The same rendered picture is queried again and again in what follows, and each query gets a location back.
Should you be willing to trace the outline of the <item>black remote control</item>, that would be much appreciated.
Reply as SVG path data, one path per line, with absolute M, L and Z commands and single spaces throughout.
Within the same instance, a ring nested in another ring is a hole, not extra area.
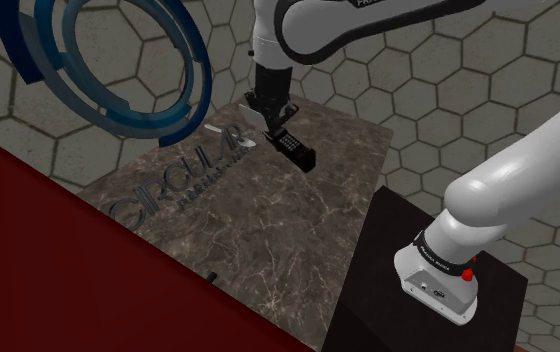
M 278 152 L 304 173 L 316 166 L 316 151 L 301 143 L 287 129 L 281 127 L 275 132 L 264 132 L 263 135 Z

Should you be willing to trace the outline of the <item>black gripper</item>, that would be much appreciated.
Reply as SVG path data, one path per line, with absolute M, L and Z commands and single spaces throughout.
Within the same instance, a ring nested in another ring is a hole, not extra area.
M 257 64 L 255 88 L 244 95 L 248 107 L 256 113 L 261 114 L 261 108 L 276 110 L 266 117 L 268 137 L 279 136 L 285 130 L 284 124 L 298 112 L 298 106 L 288 102 L 292 71 L 291 67 L 270 69 Z

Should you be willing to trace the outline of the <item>dark grey letter sign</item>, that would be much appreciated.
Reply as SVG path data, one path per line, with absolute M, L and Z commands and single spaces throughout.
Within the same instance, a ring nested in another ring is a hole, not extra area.
M 196 146 L 193 151 L 200 165 L 198 170 L 186 156 L 180 156 L 176 162 L 167 165 L 158 178 L 151 178 L 135 187 L 132 197 L 114 201 L 106 214 L 116 220 L 120 209 L 138 205 L 136 220 L 126 225 L 128 230 L 136 231 L 148 216 L 154 216 L 161 210 L 161 201 L 174 203 L 180 210 L 184 210 L 216 183 L 228 168 L 257 146 L 253 140 L 241 134 L 236 124 L 224 128 L 205 124 L 204 127 L 219 134 L 219 148 L 215 159 L 210 158 L 203 146 Z

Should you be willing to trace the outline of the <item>brown marble table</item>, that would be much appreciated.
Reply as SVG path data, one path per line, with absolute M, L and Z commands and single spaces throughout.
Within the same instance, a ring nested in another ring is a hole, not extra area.
M 296 98 L 288 130 L 316 151 L 304 173 L 248 125 L 238 103 L 208 115 L 186 140 L 156 148 L 87 186 L 81 198 L 106 213 L 193 149 L 215 159 L 236 124 L 257 146 L 184 210 L 161 201 L 135 232 L 312 350 L 325 340 L 392 141 L 390 129 Z

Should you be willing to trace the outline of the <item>white flat card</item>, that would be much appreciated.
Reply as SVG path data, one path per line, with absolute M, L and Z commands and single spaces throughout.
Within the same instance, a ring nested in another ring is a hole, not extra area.
M 239 111 L 243 115 L 245 121 L 253 128 L 259 131 L 267 130 L 266 120 L 261 113 L 243 104 L 239 105 Z

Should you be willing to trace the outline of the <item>black robot stand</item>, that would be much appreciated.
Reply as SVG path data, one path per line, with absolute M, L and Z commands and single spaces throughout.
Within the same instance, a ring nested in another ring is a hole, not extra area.
M 527 352 L 516 339 L 528 280 L 485 251 L 464 326 L 403 291 L 394 254 L 431 221 L 386 187 L 374 193 L 321 352 Z

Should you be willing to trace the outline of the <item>dark red flat block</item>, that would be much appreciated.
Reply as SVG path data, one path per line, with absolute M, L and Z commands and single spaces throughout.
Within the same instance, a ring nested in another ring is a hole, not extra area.
M 312 352 L 0 147 L 0 352 Z

